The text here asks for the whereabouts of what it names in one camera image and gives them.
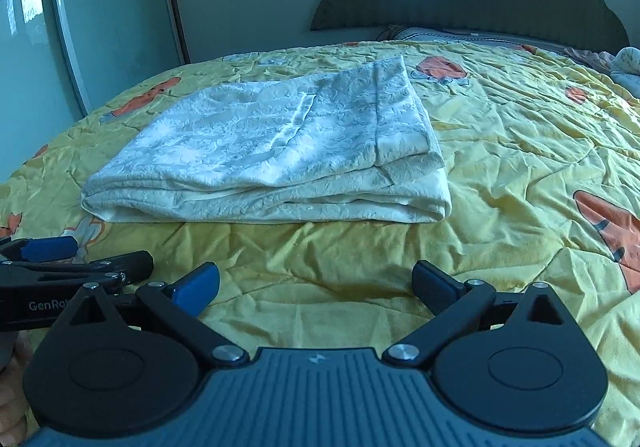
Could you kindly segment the person's left hand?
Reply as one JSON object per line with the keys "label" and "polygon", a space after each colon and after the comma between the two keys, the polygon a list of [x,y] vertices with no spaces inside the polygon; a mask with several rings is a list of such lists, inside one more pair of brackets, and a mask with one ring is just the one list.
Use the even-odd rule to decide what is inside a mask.
{"label": "person's left hand", "polygon": [[9,364],[1,373],[0,432],[2,446],[17,446],[27,436],[28,402],[23,378],[32,360],[32,343],[26,331],[17,335]]}

